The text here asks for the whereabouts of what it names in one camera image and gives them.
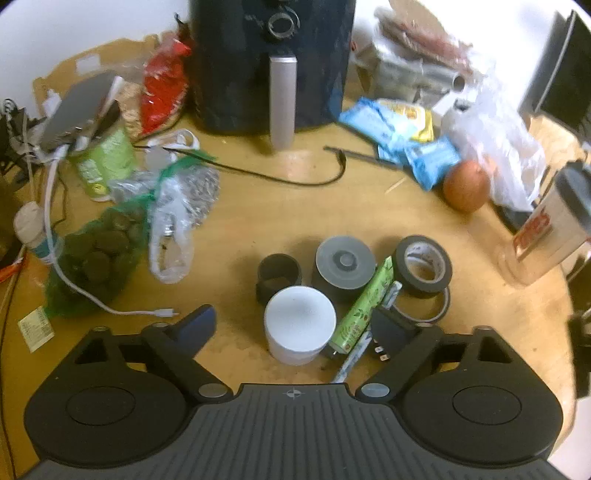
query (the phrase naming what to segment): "white cable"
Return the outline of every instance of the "white cable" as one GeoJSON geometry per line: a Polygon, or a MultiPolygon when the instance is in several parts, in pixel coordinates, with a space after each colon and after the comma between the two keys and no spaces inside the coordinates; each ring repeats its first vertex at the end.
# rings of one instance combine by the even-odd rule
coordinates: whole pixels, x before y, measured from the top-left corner
{"type": "Polygon", "coordinates": [[[53,235],[51,233],[51,220],[49,217],[50,209],[51,209],[51,191],[53,190],[53,184],[56,181],[56,171],[57,171],[57,164],[59,161],[66,156],[68,149],[68,145],[62,145],[56,150],[56,158],[51,161],[49,164],[49,173],[47,175],[47,187],[45,190],[45,202],[44,202],[44,209],[43,209],[43,218],[45,223],[45,233],[47,236],[47,246],[49,247],[49,256],[51,259],[51,264],[53,268],[56,269],[57,275],[64,281],[66,285],[68,285],[72,290],[78,292],[80,295],[84,295],[90,301],[96,303],[100,308],[104,311],[112,313],[113,315],[153,315],[155,317],[160,318],[169,318],[177,315],[173,309],[159,309],[154,310],[153,312],[147,310],[136,310],[133,312],[120,312],[119,310],[114,310],[111,307],[102,303],[98,298],[94,295],[88,293],[86,290],[80,288],[78,285],[75,285],[71,280],[69,280],[64,272],[61,270],[56,257],[56,250],[55,245],[53,244],[53,235]]]}
{"type": "Polygon", "coordinates": [[[27,112],[22,116],[22,143],[25,145],[25,159],[27,161],[27,170],[29,173],[29,188],[31,189],[31,201],[35,202],[35,185],[33,183],[33,167],[31,167],[31,154],[29,152],[29,142],[27,139],[27,112]]]}

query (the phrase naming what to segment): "wire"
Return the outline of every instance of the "wire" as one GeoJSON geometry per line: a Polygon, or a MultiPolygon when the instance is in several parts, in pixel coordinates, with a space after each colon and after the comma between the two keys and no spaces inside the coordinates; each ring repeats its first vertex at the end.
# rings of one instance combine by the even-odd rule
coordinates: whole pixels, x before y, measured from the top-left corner
{"type": "Polygon", "coordinates": [[[31,189],[31,201],[35,201],[35,182],[33,179],[33,167],[31,167],[31,153],[29,152],[29,142],[27,140],[27,111],[22,116],[22,144],[25,146],[25,161],[27,162],[27,171],[29,174],[29,188],[31,189]]]}
{"type": "Polygon", "coordinates": [[[62,281],[68,285],[72,290],[78,292],[80,295],[86,297],[90,301],[94,302],[100,308],[108,313],[112,313],[113,315],[153,315],[160,318],[169,318],[177,315],[173,309],[159,309],[154,311],[149,310],[134,310],[132,312],[120,312],[119,310],[112,309],[111,307],[105,305],[101,302],[98,298],[94,295],[88,293],[86,290],[80,288],[74,282],[72,282],[64,272],[62,271],[59,263],[57,262],[56,257],[56,247],[53,244],[53,234],[51,231],[51,220],[50,220],[50,210],[51,210],[51,192],[53,190],[54,183],[56,182],[56,172],[57,172],[57,165],[59,161],[65,157],[67,152],[68,145],[62,145],[56,150],[56,157],[48,166],[48,173],[47,173],[47,187],[45,190],[45,202],[43,208],[43,220],[45,224],[45,233],[47,238],[47,246],[49,248],[49,258],[51,260],[51,264],[55,269],[57,276],[62,279],[62,281]]]}
{"type": "Polygon", "coordinates": [[[56,226],[58,226],[60,223],[66,221],[66,212],[67,212],[67,203],[68,203],[68,187],[67,187],[66,182],[64,181],[63,177],[61,176],[61,171],[60,171],[59,166],[57,166],[57,179],[61,183],[61,187],[63,189],[63,192],[61,194],[61,218],[57,222],[53,223],[53,225],[51,226],[52,230],[56,226]]]}
{"type": "MultiPolygon", "coordinates": [[[[26,248],[23,246],[21,247],[20,252],[18,253],[18,258],[23,258],[26,254],[26,248]]],[[[12,478],[17,478],[16,468],[14,466],[14,456],[12,454],[12,447],[10,445],[10,440],[8,438],[8,429],[6,427],[6,420],[5,420],[5,412],[4,412],[4,385],[3,385],[3,376],[2,376],[2,347],[4,346],[4,337],[6,337],[6,325],[8,323],[8,314],[10,312],[10,305],[12,303],[12,297],[14,296],[14,291],[17,289],[17,282],[20,278],[21,271],[24,267],[18,269],[18,272],[12,276],[9,281],[8,289],[4,294],[4,299],[2,300],[2,304],[0,305],[0,312],[5,310],[4,312],[4,322],[2,323],[2,332],[0,333],[0,419],[2,424],[2,434],[6,439],[6,448],[8,451],[8,458],[10,460],[10,467],[12,470],[12,478]]]]}
{"type": "MultiPolygon", "coordinates": [[[[139,145],[136,145],[135,148],[148,149],[151,147],[146,147],[146,146],[140,147],[139,145]]],[[[223,163],[218,163],[218,162],[210,160],[208,158],[204,158],[203,155],[196,154],[195,152],[192,152],[190,150],[182,150],[180,148],[167,148],[167,147],[162,147],[162,148],[168,152],[180,153],[180,154],[187,155],[189,157],[196,158],[204,163],[207,163],[207,164],[217,167],[217,168],[225,168],[226,170],[229,170],[233,173],[252,175],[254,177],[257,177],[257,178],[260,178],[263,180],[276,181],[277,183],[282,183],[285,185],[296,185],[298,187],[324,187],[324,186],[330,185],[331,183],[335,183],[335,182],[339,181],[343,177],[343,175],[345,175],[345,171],[347,170],[347,158],[345,157],[345,154],[343,153],[342,150],[339,150],[339,152],[337,153],[337,161],[339,162],[340,170],[333,178],[325,180],[325,181],[321,181],[318,183],[308,183],[308,182],[302,182],[302,181],[282,179],[280,177],[273,177],[271,175],[267,175],[265,173],[260,173],[257,171],[245,170],[243,168],[232,167],[230,165],[224,165],[223,163]]]]}

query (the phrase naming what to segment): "tape roll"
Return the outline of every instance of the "tape roll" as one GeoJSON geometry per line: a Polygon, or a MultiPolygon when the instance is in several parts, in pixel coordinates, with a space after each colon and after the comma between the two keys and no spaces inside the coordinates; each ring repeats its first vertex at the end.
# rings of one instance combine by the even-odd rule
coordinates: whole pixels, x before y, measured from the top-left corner
{"type": "Polygon", "coordinates": [[[301,268],[297,260],[285,254],[265,257],[258,267],[256,300],[265,306],[277,292],[301,285],[301,268]]]}
{"type": "Polygon", "coordinates": [[[352,236],[327,238],[316,250],[312,286],[334,303],[355,301],[374,276],[374,254],[352,236]]]}
{"type": "Polygon", "coordinates": [[[445,287],[443,289],[442,292],[440,292],[441,294],[443,294],[443,307],[441,308],[441,310],[434,315],[432,318],[430,319],[416,319],[411,317],[410,315],[404,313],[402,310],[400,310],[398,308],[398,306],[396,305],[396,302],[394,303],[394,305],[392,305],[392,307],[390,308],[390,311],[393,312],[393,314],[398,315],[399,317],[409,320],[411,322],[415,322],[415,323],[437,323],[439,320],[441,320],[443,317],[445,317],[445,314],[447,313],[447,311],[449,310],[449,306],[452,303],[452,294],[449,291],[449,287],[445,287]]]}
{"type": "Polygon", "coordinates": [[[429,299],[444,291],[452,279],[452,262],[447,252],[435,240],[426,236],[408,236],[394,251],[395,278],[413,297],[429,299]],[[413,273],[411,266],[427,267],[433,278],[421,278],[413,273]]]}

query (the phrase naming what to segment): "black tape roll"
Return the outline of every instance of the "black tape roll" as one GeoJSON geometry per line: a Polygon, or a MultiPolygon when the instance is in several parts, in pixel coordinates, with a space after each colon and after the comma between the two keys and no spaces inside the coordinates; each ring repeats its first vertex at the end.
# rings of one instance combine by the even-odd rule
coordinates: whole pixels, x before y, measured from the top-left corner
{"type": "Polygon", "coordinates": [[[301,285],[301,268],[295,258],[273,254],[259,264],[256,299],[261,305],[266,306],[275,293],[293,285],[301,285]]]}
{"type": "Polygon", "coordinates": [[[394,275],[404,290],[413,297],[430,299],[447,288],[452,279],[452,262],[435,240],[422,235],[403,238],[394,251],[394,275]],[[422,260],[433,271],[434,278],[417,277],[410,270],[413,260],[422,260]]]}
{"type": "Polygon", "coordinates": [[[416,319],[411,317],[410,315],[407,315],[406,313],[404,313],[402,310],[400,310],[397,305],[396,302],[394,302],[394,305],[392,305],[392,307],[390,308],[390,311],[398,316],[399,318],[403,318],[405,320],[409,320],[411,322],[415,322],[415,323],[437,323],[439,322],[439,320],[441,320],[443,317],[445,317],[445,314],[447,313],[447,311],[449,310],[449,306],[452,303],[452,294],[449,291],[449,287],[445,287],[443,289],[443,292],[440,292],[443,295],[443,307],[441,308],[441,310],[433,317],[429,318],[429,319],[416,319]]]}

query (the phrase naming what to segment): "blue snack bag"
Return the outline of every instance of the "blue snack bag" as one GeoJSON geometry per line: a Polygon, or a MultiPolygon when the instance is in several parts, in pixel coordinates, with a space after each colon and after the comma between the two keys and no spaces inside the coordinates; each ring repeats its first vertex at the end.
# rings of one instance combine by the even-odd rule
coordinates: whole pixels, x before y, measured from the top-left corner
{"type": "Polygon", "coordinates": [[[360,98],[349,110],[342,112],[339,122],[365,135],[388,152],[405,147],[417,127],[404,115],[367,98],[360,98]]]}
{"type": "Polygon", "coordinates": [[[406,160],[421,188],[431,190],[443,180],[450,168],[462,158],[445,135],[435,142],[405,148],[406,160]]]}
{"type": "Polygon", "coordinates": [[[408,140],[407,142],[405,142],[404,147],[393,152],[389,152],[378,145],[378,158],[380,160],[385,160],[387,162],[393,163],[399,168],[409,167],[410,165],[406,158],[404,148],[418,147],[419,145],[423,144],[421,142],[416,142],[414,140],[408,140]]]}

